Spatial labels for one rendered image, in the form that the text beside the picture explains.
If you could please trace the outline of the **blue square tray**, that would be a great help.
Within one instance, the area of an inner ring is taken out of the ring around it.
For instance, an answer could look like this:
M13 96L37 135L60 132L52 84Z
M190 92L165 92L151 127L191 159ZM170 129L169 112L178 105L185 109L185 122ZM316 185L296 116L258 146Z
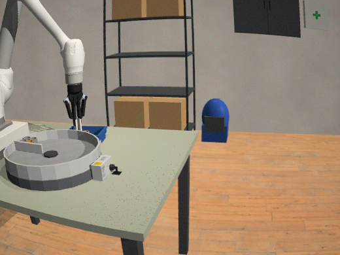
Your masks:
M106 129L107 129L107 126L82 126L83 131L88 130L91 134L94 134L97 138L99 138L100 146L101 146L101 143L108 136Z

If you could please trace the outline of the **grey round turning table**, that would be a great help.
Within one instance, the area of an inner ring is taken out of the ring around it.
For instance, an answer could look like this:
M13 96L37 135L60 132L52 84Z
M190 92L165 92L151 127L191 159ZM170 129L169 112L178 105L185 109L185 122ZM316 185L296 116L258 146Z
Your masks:
M37 137L38 144L21 142L24 137ZM104 181L114 169L112 175L121 173L111 156L101 154L99 139L80 130L32 133L11 142L3 154L8 179L28 190L64 190Z

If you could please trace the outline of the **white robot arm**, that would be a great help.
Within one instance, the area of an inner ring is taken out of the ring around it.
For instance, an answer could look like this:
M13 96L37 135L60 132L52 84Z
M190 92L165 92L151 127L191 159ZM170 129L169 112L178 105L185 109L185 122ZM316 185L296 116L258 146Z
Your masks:
M81 40L69 39L39 0L7 0L0 30L0 131L12 125L12 121L4 118L3 107L14 88L10 63L23 4L58 42L65 69L65 83L77 85L83 82L85 53L83 55Z

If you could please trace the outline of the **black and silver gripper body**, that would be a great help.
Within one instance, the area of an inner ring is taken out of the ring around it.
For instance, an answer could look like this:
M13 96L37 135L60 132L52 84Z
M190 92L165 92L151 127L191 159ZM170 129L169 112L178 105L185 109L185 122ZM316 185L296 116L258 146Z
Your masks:
M79 92L81 91L81 92ZM74 93L78 92L78 93ZM78 95L80 96L80 100L82 99L83 93L82 93L82 83L77 85L67 85L67 97L69 98L69 101L73 103L73 97L76 97L76 103L78 103Z

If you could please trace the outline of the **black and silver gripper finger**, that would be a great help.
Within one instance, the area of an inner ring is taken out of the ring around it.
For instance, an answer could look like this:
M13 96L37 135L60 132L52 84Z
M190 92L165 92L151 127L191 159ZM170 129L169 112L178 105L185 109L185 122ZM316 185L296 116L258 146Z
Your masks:
M73 97L73 103L71 103L71 108L69 105L69 98L67 98L66 100L63 100L63 102L65 103L69 118L73 119L74 130L78 130L77 115L76 115L76 97L75 96ZM71 109L72 109L72 112L71 112Z
M76 103L76 111L77 111L77 122L78 122L78 130L82 131L82 117L85 115L85 108L86 108L86 100L88 96L82 96L82 103L80 108L80 96L78 95L78 103Z

